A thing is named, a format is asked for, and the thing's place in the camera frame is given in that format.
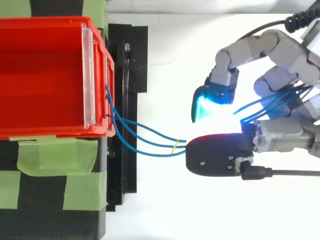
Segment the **blue wire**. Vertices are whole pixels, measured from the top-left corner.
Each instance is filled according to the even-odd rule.
[[[308,91],[310,88],[311,88],[311,86],[308,86],[308,87],[300,90],[300,92],[299,92],[297,95],[290,97],[288,100],[286,100],[285,102],[279,104],[278,106],[276,106],[276,107],[274,107],[274,108],[272,108],[272,109],[269,109],[269,110],[267,110],[266,112],[264,112],[264,113],[262,113],[262,114],[260,114],[260,115],[257,115],[257,116],[255,116],[255,117],[247,120],[246,122],[250,123],[250,122],[252,122],[252,121],[254,121],[254,120],[258,120],[259,118],[261,118],[261,117],[263,117],[263,116],[265,116],[265,115],[267,115],[267,114],[269,114],[269,113],[272,113],[273,111],[276,111],[276,110],[282,108],[283,106],[291,103],[293,100],[295,100],[296,98],[298,98],[298,97],[299,97],[301,94],[303,94],[305,91]]]
[[[156,146],[156,147],[160,147],[160,148],[170,148],[173,149],[175,146],[174,145],[163,145],[163,144],[158,144],[152,141],[148,141],[146,139],[144,139],[143,137],[137,135],[134,131],[132,131],[132,129],[125,123],[125,121],[122,119],[122,117],[118,114],[117,110],[114,108],[114,106],[111,106],[113,108],[113,111],[116,115],[116,118],[123,124],[123,126],[129,131],[129,133],[131,133],[135,138],[140,139],[141,141]],[[186,146],[176,146],[177,149],[185,149]]]
[[[124,118],[122,118],[122,120],[123,120],[124,122],[128,123],[128,124],[133,124],[133,125],[139,126],[139,127],[141,127],[141,128],[147,129],[148,131],[150,131],[150,132],[152,132],[152,133],[154,133],[154,134],[157,134],[158,136],[160,136],[160,137],[162,137],[162,138],[164,138],[164,139],[167,139],[167,140],[170,140],[170,141],[173,141],[173,142],[178,141],[178,139],[176,139],[176,138],[172,138],[172,137],[163,135],[162,133],[160,133],[160,132],[158,132],[158,131],[156,131],[156,130],[154,130],[154,129],[146,126],[146,125],[143,125],[143,124],[141,124],[141,123],[138,123],[138,122],[136,122],[136,121],[131,121],[131,120],[124,119]],[[187,142],[186,140],[180,140],[180,139],[179,139],[179,143],[186,143],[186,142]]]
[[[124,123],[124,122],[128,122],[128,123],[132,122],[132,124],[138,125],[137,122],[135,122],[135,121],[130,121],[130,120],[124,119],[124,118],[122,118],[122,117],[119,118],[118,112],[116,112],[115,114],[117,115],[117,116],[115,117],[115,119],[118,120],[118,121],[120,121],[120,122],[123,124],[123,126],[124,126],[135,138],[140,139],[141,141],[143,141],[143,142],[145,142],[145,143],[147,143],[147,144],[150,144],[150,145],[153,145],[153,146],[156,146],[156,147],[160,147],[160,148],[170,148],[170,149],[172,149],[172,148],[175,147],[174,145],[162,145],[162,144],[158,144],[158,143],[155,143],[155,142],[148,141],[148,140],[144,139],[143,137],[137,135],[134,131],[132,131],[132,129],[131,129],[127,124]],[[175,148],[176,148],[176,149],[185,149],[186,146],[176,146]]]
[[[300,89],[303,88],[304,86],[305,86],[305,84],[302,84],[302,85],[299,85],[299,86],[296,86],[296,87],[290,89],[289,91],[294,92],[295,90],[300,90]],[[276,94],[273,94],[273,95],[270,95],[270,96],[263,97],[263,98],[258,99],[258,100],[256,100],[256,101],[253,101],[253,102],[251,102],[251,103],[249,103],[249,104],[247,104],[247,105],[244,105],[243,107],[239,108],[239,109],[238,109],[237,111],[235,111],[233,114],[237,114],[237,113],[239,113],[239,112],[241,112],[241,111],[243,111],[243,110],[245,110],[245,109],[247,109],[247,108],[249,108],[249,107],[251,107],[251,106],[253,106],[253,105],[255,105],[255,104],[264,102],[264,101],[269,100],[269,99],[273,99],[273,98],[278,97],[278,96],[280,96],[280,95],[282,95],[282,94],[283,94],[283,93],[279,92],[279,93],[276,93]]]
[[[243,107],[241,107],[237,111],[235,111],[233,114],[237,114],[237,113],[239,113],[239,112],[241,112],[241,111],[243,111],[243,110],[245,110],[245,109],[247,109],[247,108],[249,108],[249,107],[251,107],[251,106],[253,106],[255,104],[264,102],[264,101],[269,100],[269,99],[273,99],[273,98],[275,98],[277,96],[280,96],[280,95],[281,95],[281,93],[276,93],[276,94],[273,94],[273,95],[270,95],[270,96],[266,96],[266,97],[260,98],[260,99],[258,99],[256,101],[248,103],[247,105],[244,105]]]
[[[272,101],[271,103],[269,103],[269,104],[268,104],[267,106],[265,106],[263,109],[257,111],[256,113],[254,113],[254,114],[252,114],[252,115],[250,115],[250,116],[247,116],[247,117],[241,119],[241,121],[244,122],[244,121],[246,121],[246,120],[249,120],[249,119],[251,119],[251,118],[254,118],[255,116],[257,116],[257,115],[259,115],[259,114],[261,114],[261,113],[269,110],[269,109],[270,109],[271,107],[273,107],[276,103],[278,103],[282,98],[284,98],[284,97],[286,97],[286,96],[294,93],[294,92],[297,91],[297,90],[301,90],[301,89],[303,89],[303,88],[305,88],[305,86],[298,86],[298,87],[294,87],[294,88],[292,88],[292,89],[290,89],[290,90],[288,90],[288,91],[286,91],[286,92],[284,92],[284,93],[281,93],[281,94],[279,95],[279,97],[277,97],[274,101]]]
[[[109,87],[106,85],[105,86],[106,88],[106,91],[107,91],[107,95],[108,96],[111,96],[111,93],[110,93],[110,90],[109,90]],[[173,154],[153,154],[153,153],[148,153],[148,152],[144,152],[144,151],[140,151],[140,150],[137,150],[136,148],[132,147],[129,143],[127,143],[124,138],[121,136],[119,130],[118,130],[118,127],[117,127],[117,124],[116,124],[116,118],[115,118],[115,114],[117,115],[117,117],[119,118],[118,120],[123,124],[123,125],[126,125],[126,123],[122,120],[122,118],[119,116],[117,110],[115,109],[114,107],[114,104],[113,104],[113,101],[112,101],[112,98],[111,97],[108,97],[108,101],[109,101],[109,104],[111,106],[111,112],[112,112],[112,120],[113,120],[113,125],[114,125],[114,129],[115,129],[115,132],[116,132],[116,135],[118,136],[118,138],[121,140],[121,142],[130,150],[138,153],[138,154],[142,154],[142,155],[146,155],[146,156],[149,156],[149,157],[158,157],[158,158],[169,158],[169,157],[175,157],[175,156],[179,156],[179,155],[182,155],[186,152],[186,150],[183,150],[181,152],[177,152],[177,153],[173,153]]]

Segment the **white table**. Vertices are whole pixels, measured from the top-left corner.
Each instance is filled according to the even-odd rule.
[[[138,122],[185,139],[192,124],[194,91],[215,65],[217,51],[250,30],[285,17],[110,14],[110,23],[149,26],[148,91],[138,96]],[[301,34],[293,36],[298,39]],[[272,66],[265,58],[239,68],[235,109],[258,98],[253,83]],[[141,128],[138,134],[168,143]],[[137,145],[150,153],[171,151],[141,141]],[[254,161],[273,169],[320,170],[320,159],[299,149],[264,153]],[[138,155],[137,167],[138,193],[128,195],[116,213],[107,213],[105,240],[319,239],[320,178],[202,177],[187,170],[184,155]]]

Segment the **red plastic bin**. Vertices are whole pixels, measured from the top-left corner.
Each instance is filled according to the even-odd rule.
[[[0,139],[112,137],[114,71],[89,17],[0,19]]]

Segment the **green tape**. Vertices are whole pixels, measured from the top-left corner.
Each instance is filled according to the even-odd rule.
[[[29,18],[29,0],[0,0],[0,18]]]
[[[104,29],[107,34],[108,3],[106,0],[83,0],[82,16],[90,17],[94,25],[97,28]]]
[[[55,139],[57,138],[55,135],[48,135],[48,136],[13,136],[9,137],[11,142],[14,141],[27,141],[27,140],[37,140],[37,139]]]
[[[100,211],[106,205],[106,171],[66,178],[63,210]]]
[[[38,139],[40,169],[77,169],[77,146],[75,138]]]
[[[57,138],[18,143],[17,167],[32,177],[90,174],[97,158],[97,140]]]
[[[17,209],[20,171],[0,171],[0,209]]]

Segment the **zip tie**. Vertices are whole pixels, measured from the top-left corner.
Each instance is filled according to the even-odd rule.
[[[171,154],[174,153],[174,151],[175,151],[176,147],[178,146],[178,144],[179,144],[179,139],[176,140],[175,145],[172,148]]]

